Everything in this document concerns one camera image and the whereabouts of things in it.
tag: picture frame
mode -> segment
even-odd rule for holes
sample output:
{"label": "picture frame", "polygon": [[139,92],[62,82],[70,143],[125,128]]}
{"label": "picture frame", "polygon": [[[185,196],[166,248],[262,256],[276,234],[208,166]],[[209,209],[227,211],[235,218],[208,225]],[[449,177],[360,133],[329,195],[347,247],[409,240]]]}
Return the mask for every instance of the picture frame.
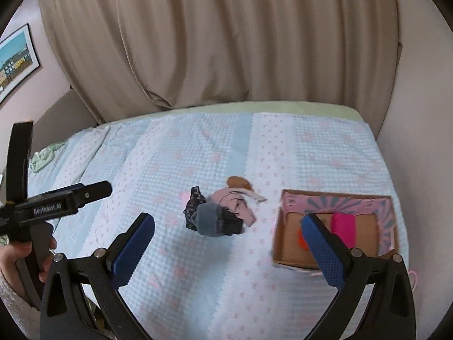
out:
{"label": "picture frame", "polygon": [[0,104],[39,67],[29,24],[0,42]]}

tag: curtain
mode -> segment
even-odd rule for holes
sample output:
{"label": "curtain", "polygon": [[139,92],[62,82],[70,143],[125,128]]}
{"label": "curtain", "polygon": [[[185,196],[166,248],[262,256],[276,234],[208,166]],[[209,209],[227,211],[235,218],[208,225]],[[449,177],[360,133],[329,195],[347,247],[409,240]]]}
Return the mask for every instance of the curtain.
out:
{"label": "curtain", "polygon": [[306,100],[353,107],[377,134],[389,105],[396,0],[40,1],[73,87],[106,120]]}

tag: gray headboard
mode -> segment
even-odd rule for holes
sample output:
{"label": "gray headboard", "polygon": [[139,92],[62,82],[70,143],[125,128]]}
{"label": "gray headboard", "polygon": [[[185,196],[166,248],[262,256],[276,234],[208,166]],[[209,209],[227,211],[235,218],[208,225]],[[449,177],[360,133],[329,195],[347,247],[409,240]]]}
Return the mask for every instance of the gray headboard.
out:
{"label": "gray headboard", "polygon": [[[94,117],[74,90],[68,91],[33,127],[32,154],[52,143],[62,142],[72,134],[97,126]],[[5,177],[0,186],[0,201],[5,202]]]}

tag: blue textured pad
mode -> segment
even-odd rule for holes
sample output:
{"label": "blue textured pad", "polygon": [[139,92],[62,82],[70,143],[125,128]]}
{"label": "blue textured pad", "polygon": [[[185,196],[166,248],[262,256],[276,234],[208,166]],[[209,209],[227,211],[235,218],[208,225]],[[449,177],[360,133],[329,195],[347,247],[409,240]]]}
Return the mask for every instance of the blue textured pad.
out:
{"label": "blue textured pad", "polygon": [[315,222],[314,219],[317,218],[314,214],[303,217],[300,222],[303,236],[327,283],[341,290],[345,283],[344,265],[321,231],[325,226],[320,221],[322,227]]}
{"label": "blue textured pad", "polygon": [[128,284],[144,251],[154,236],[154,218],[151,215],[146,215],[143,222],[137,227],[118,254],[117,259],[113,262],[112,284],[115,288]]}

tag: human hand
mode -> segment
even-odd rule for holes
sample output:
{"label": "human hand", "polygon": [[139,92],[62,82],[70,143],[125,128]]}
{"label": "human hand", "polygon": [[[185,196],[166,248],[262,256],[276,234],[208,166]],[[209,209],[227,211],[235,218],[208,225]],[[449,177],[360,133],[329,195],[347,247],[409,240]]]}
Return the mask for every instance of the human hand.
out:
{"label": "human hand", "polygon": [[[49,248],[57,248],[57,241],[54,237],[52,237],[49,242]],[[28,298],[22,281],[20,280],[19,272],[16,268],[16,261],[27,257],[31,251],[31,243],[11,242],[10,244],[0,248],[0,271],[3,273],[3,276],[5,277],[6,282],[10,285],[11,289],[25,300],[28,300]],[[39,274],[39,280],[41,282],[46,282],[53,258],[54,254],[49,252],[49,255],[42,263],[44,271]]]}

